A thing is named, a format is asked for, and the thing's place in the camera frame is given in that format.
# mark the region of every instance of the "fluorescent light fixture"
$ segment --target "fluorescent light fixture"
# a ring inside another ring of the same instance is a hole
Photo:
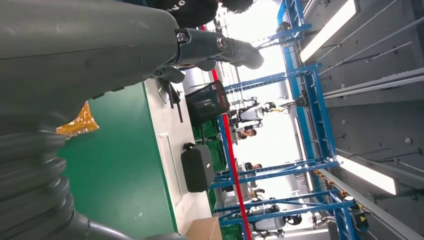
[[[295,124],[296,125],[296,132],[297,132],[297,136],[299,138],[299,145],[300,145],[300,152],[302,154],[302,159],[306,160],[305,148],[304,148],[304,143],[303,143],[303,139],[302,139],[299,119],[297,117],[295,117],[294,119],[296,121],[296,124]]]
[[[285,238],[290,237],[299,237],[299,236],[305,236],[305,235],[311,235],[311,234],[322,234],[322,233],[328,233],[329,229],[319,229],[319,230],[312,230],[312,231],[301,231],[301,232],[293,232],[293,233],[286,233],[284,234]]]
[[[302,62],[306,62],[320,49],[339,29],[343,27],[357,13],[356,0],[347,0],[338,12],[327,22],[319,33],[300,53]]]
[[[294,118],[296,121],[296,132],[297,132],[297,136],[299,139],[299,145],[300,145],[300,152],[302,154],[302,159],[306,160],[306,153],[305,153],[305,148],[304,148],[304,143],[303,143],[303,139],[302,139],[302,134],[301,134],[301,127],[299,124],[299,119],[297,117]],[[309,188],[309,190],[312,192],[314,190],[314,186],[312,186],[312,179],[311,179],[311,174],[307,171],[306,172],[306,179],[307,179],[307,186]]]
[[[396,184],[393,178],[340,155],[337,155],[337,160],[343,161],[343,163],[340,164],[340,167],[344,168],[345,170],[383,189],[386,192],[396,195]]]
[[[308,205],[304,204],[305,200],[303,200],[302,198],[299,198],[299,203],[302,204],[302,208],[304,208],[304,209],[308,207]]]
[[[307,179],[307,187],[309,188],[309,190],[311,192],[314,191],[314,186],[312,186],[312,178],[311,178],[311,174],[307,171],[306,172],[306,179]]]

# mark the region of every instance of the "cable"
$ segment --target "cable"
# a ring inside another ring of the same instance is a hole
[[[342,43],[344,43],[348,38],[352,37],[354,34],[356,34],[359,30],[361,30],[363,27],[365,27],[367,24],[369,24],[372,20],[374,20],[378,15],[380,15],[382,12],[384,12],[386,9],[388,9],[390,6],[392,6],[394,3],[396,3],[398,0],[394,0],[392,1],[389,5],[387,5],[385,8],[383,8],[382,10],[380,10],[379,12],[377,12],[376,15],[374,15],[373,17],[371,17],[367,22],[365,22],[362,26],[360,26],[358,29],[356,29],[355,31],[353,31],[349,36],[347,36],[345,39],[343,39],[341,42],[338,43],[338,46],[340,46]],[[329,53],[331,53],[334,49],[336,49],[337,46],[333,47],[332,49],[330,49],[327,53],[325,53],[322,57],[320,57],[318,60],[316,60],[316,62],[321,61],[321,59],[323,59],[325,56],[327,56]]]

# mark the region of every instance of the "ceiling light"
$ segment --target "ceiling light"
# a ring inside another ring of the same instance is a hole
[[[300,129],[300,124],[299,124],[299,119],[297,117],[294,118],[296,121],[296,132],[297,132],[297,136],[299,139],[299,145],[300,145],[300,152],[302,154],[302,160],[306,160],[306,154],[305,154],[305,148],[304,148],[304,143],[303,143],[303,138],[302,138],[302,134],[301,134],[301,129]]]
[[[310,41],[300,53],[302,62],[306,62],[318,49],[320,49],[339,29],[343,27],[357,12],[359,8],[356,0],[347,0],[338,12],[327,22],[321,31]]]
[[[396,184],[393,178],[340,155],[337,155],[337,160],[343,161],[343,163],[340,164],[340,167],[344,168],[345,170],[385,190],[386,192],[396,195]]]

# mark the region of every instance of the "black bag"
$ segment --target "black bag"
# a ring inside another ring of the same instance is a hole
[[[211,151],[206,145],[184,144],[181,154],[185,182],[190,193],[201,193],[209,189],[215,179]]]

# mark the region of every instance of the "person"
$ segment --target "person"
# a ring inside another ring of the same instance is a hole
[[[125,3],[168,11],[183,28],[195,29],[214,20],[219,3],[229,12],[244,13],[254,0],[121,0]]]
[[[260,164],[260,163],[253,165],[250,162],[246,162],[244,164],[244,170],[245,171],[261,169],[261,168],[262,168],[262,164]],[[226,171],[223,171],[221,173],[218,173],[217,175],[228,175],[228,174],[230,174],[230,171],[226,170]],[[225,187],[222,188],[222,191],[226,191],[228,193],[228,192],[234,191],[234,188],[233,188],[233,186],[225,186]]]
[[[242,139],[247,139],[248,137],[253,137],[256,136],[257,132],[255,129],[250,129],[250,130],[243,130],[238,132],[238,138],[240,140]]]

